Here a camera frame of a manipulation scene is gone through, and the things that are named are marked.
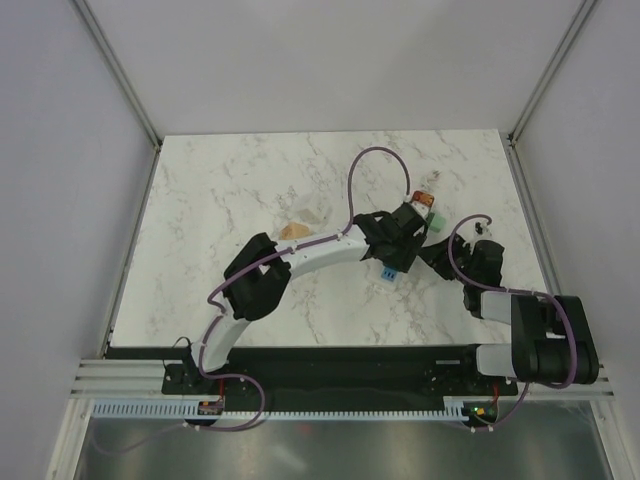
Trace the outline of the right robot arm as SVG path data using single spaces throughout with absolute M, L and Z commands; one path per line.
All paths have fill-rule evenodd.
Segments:
M 498 292 L 502 285 L 504 247 L 492 240 L 470 246 L 457 235 L 421 249 L 419 257 L 445 280 L 463 284 L 463 304 L 481 320 L 510 328 L 508 344 L 481 344 L 475 359 L 458 368 L 458 381 L 477 394 L 494 377 L 520 382 L 560 385 L 567 379 L 589 385 L 599 375 L 600 362 L 581 300 L 576 296 L 516 295 Z

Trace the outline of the beige cube plug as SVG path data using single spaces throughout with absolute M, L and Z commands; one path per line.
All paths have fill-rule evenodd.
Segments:
M 304 224 L 297 222 L 288 223 L 279 233 L 280 240 L 296 240 L 308 237 L 312 234 L 311 229 Z

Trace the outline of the white power strip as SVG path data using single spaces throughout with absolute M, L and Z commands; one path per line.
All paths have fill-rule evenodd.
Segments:
M 369 273 L 370 281 L 377 287 L 388 292 L 395 292 L 398 289 L 402 277 L 402 272 L 385 266 L 380 262 L 374 263 Z

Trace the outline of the green cube plug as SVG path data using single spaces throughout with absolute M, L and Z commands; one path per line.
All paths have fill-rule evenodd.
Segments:
M 430 212 L 427 217 L 428 230 L 440 233 L 446 226 L 446 219 L 436 212 Z

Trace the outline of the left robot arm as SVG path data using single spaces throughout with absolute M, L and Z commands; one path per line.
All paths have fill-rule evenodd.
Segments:
M 330 235 L 281 241 L 265 233 L 253 236 L 207 298 L 219 314 L 201 337 L 185 382 L 198 393 L 215 389 L 219 369 L 244 330 L 273 313 L 289 283 L 303 275 L 369 259 L 387 270 L 408 272 L 426 240 L 432 204 L 432 196 L 425 202 L 413 198 L 391 213 L 358 214 Z

